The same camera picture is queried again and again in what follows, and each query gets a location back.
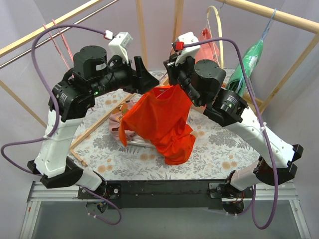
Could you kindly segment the orange t shirt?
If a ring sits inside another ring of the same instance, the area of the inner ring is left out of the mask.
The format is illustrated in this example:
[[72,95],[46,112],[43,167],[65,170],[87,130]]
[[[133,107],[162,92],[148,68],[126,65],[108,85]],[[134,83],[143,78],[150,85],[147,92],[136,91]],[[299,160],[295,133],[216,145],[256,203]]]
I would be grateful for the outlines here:
[[187,124],[192,102],[179,85],[173,87],[167,100],[156,99],[152,90],[143,94],[122,118],[119,138],[127,146],[125,131],[133,131],[149,140],[166,164],[180,165],[190,158],[196,137]]

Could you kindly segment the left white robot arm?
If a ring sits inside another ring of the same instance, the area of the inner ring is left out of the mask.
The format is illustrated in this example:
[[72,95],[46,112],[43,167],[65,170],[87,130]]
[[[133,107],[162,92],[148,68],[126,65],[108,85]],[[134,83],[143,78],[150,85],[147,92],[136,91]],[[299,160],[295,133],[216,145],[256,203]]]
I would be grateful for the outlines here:
[[46,139],[38,156],[27,163],[32,174],[41,175],[48,189],[78,185],[89,189],[90,195],[101,199],[106,182],[98,173],[77,166],[68,156],[75,132],[95,98],[122,89],[145,94],[159,81],[145,68],[140,56],[134,57],[135,69],[119,55],[107,59],[100,46],[85,46],[74,55],[74,67],[52,89],[49,100]]

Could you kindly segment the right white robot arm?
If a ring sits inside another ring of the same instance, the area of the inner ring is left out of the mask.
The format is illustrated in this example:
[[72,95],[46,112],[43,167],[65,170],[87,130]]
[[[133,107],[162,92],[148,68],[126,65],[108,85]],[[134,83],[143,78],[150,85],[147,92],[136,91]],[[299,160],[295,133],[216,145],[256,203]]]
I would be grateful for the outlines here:
[[247,102],[237,93],[222,87],[226,77],[212,60],[183,60],[177,54],[164,61],[169,83],[179,85],[195,106],[204,106],[203,114],[221,127],[235,133],[259,153],[251,165],[232,171],[214,191],[221,196],[237,198],[248,187],[260,182],[281,185],[295,178],[303,147],[291,145],[260,123]]

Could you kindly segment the mauve printed t shirt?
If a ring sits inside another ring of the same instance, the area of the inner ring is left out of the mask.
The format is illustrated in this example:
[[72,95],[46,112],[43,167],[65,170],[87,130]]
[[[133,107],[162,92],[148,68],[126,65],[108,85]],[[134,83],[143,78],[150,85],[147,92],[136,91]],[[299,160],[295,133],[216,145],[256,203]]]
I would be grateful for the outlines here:
[[121,125],[121,120],[125,114],[135,105],[135,102],[132,100],[127,100],[118,105],[111,113],[109,117],[109,132],[111,136],[119,141],[119,128]]

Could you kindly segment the cream wooden hanger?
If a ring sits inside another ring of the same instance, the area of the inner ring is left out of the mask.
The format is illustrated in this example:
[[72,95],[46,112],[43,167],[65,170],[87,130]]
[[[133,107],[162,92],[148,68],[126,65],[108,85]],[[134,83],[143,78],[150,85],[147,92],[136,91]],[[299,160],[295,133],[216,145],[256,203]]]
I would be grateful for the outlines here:
[[[215,20],[216,23],[213,24],[214,26],[214,30],[211,30],[211,24],[210,24],[210,20],[212,19],[211,15],[214,14],[215,15]],[[209,29],[209,32],[211,34],[211,36],[215,36],[215,37],[222,37],[222,24],[221,24],[221,18],[220,18],[220,13],[219,10],[213,6],[210,5],[207,10],[206,10],[206,23],[207,23],[207,27]],[[217,63],[219,64],[219,66],[221,68],[224,68],[224,45],[222,41],[219,41],[218,43],[219,45],[219,56],[217,58]]]

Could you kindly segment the salmon pink garment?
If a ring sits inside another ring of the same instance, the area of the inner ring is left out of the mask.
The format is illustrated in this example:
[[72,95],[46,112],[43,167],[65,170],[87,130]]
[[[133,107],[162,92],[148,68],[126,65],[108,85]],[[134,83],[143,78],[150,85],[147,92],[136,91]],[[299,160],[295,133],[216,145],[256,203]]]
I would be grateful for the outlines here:
[[[208,40],[211,39],[211,33],[209,31],[209,29],[207,27],[205,27],[199,37],[198,40],[199,41],[204,41],[204,40]],[[200,49],[198,50],[196,56],[195,56],[195,61],[198,62],[200,60],[204,60],[204,59],[208,59],[208,60],[212,60],[214,62],[216,62],[219,66],[220,66],[220,62],[219,62],[219,48],[217,47],[215,42],[209,42],[206,44],[202,44],[200,46]]]

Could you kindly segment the white plastic laundry basket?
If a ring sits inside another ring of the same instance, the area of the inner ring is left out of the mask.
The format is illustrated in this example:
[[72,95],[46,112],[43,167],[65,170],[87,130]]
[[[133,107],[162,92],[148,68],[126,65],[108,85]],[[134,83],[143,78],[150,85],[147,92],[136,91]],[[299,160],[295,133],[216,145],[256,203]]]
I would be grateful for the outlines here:
[[137,134],[134,135],[132,139],[128,141],[128,144],[147,148],[155,148],[155,146],[149,140],[144,139]]

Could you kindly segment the green tie-dye garment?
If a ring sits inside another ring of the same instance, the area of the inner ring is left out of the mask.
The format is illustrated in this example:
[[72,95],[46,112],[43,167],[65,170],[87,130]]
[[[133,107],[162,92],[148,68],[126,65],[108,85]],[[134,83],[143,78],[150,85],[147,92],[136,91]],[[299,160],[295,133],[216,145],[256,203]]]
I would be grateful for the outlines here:
[[[259,40],[255,44],[253,44],[250,48],[246,50],[243,55],[242,61],[245,69],[245,73],[247,78],[249,79],[253,70],[259,62],[262,51],[264,48],[264,41]],[[241,65],[238,64],[234,73],[231,75],[226,89],[234,91],[239,96],[243,97],[246,91],[246,81],[244,79],[244,75],[241,69]]]

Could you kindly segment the metal rack rod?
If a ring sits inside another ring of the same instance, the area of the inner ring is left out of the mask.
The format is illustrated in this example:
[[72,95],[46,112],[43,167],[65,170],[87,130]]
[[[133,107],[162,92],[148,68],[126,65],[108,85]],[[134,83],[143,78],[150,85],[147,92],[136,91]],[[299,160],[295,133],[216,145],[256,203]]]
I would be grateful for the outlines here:
[[[59,17],[58,19],[55,20],[55,22],[57,24],[62,24],[65,23],[66,21],[76,17],[77,15],[81,14],[82,12],[94,7],[95,5],[97,5],[98,3],[101,3],[102,0],[90,0],[78,7],[76,7],[75,9],[71,10],[70,12],[64,14],[63,16]],[[96,15],[97,13],[105,10],[106,8],[114,5],[115,3],[117,3],[117,0],[111,0],[109,1],[107,4],[103,5],[102,7],[98,8],[97,10],[93,11],[92,13],[86,15],[85,17],[79,19],[78,21],[74,22],[74,25],[78,25],[86,20],[88,20],[89,18],[93,17],[94,15]],[[51,41],[52,39],[55,39],[56,37],[60,36],[61,34],[67,32],[70,29],[70,27],[65,27],[64,29],[62,29],[61,31],[57,32],[56,34],[52,35],[52,38],[48,37],[47,39],[43,40],[42,42],[38,43],[35,47],[38,48],[44,44],[46,44],[47,42]],[[44,27],[42,26],[41,28],[29,33],[28,35],[16,40],[15,42],[9,44],[8,46],[2,48],[0,50],[0,57],[4,57],[6,55],[8,55],[9,53],[17,50],[18,48],[26,45],[27,43],[31,42],[32,40],[34,40],[40,33],[42,33],[44,31]],[[20,53],[19,55],[11,58],[10,60],[4,62],[3,64],[0,65],[0,68],[4,68],[10,64],[12,64],[13,62],[17,61],[18,59],[22,58],[23,56],[29,54],[31,52],[31,48]]]

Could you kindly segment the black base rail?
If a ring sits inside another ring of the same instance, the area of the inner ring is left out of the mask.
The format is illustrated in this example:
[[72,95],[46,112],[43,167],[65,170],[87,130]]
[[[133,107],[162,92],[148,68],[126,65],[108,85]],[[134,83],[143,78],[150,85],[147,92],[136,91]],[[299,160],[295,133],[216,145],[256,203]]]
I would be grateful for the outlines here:
[[233,201],[222,187],[224,180],[133,180],[108,181],[103,197],[119,209],[128,208],[208,208],[222,210]]

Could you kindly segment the aluminium frame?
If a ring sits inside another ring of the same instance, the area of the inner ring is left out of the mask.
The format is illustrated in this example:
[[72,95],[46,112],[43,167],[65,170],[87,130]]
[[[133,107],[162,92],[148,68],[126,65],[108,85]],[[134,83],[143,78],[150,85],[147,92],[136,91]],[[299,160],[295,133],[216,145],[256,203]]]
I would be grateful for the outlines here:
[[78,186],[47,189],[34,182],[22,239],[309,239],[294,184],[259,184],[230,198],[221,180],[109,181],[100,199]]

